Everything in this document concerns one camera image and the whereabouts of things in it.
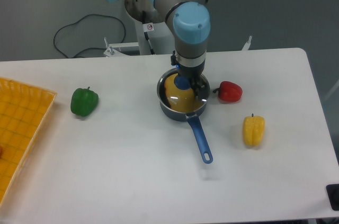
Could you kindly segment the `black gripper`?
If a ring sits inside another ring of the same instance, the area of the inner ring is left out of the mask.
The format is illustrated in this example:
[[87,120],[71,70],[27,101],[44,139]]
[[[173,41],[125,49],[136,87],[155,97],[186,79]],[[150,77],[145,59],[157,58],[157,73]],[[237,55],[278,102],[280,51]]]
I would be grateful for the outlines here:
[[206,52],[196,58],[185,58],[175,50],[171,55],[171,65],[178,73],[189,80],[190,86],[198,100],[208,99],[208,81],[201,75],[206,61]]

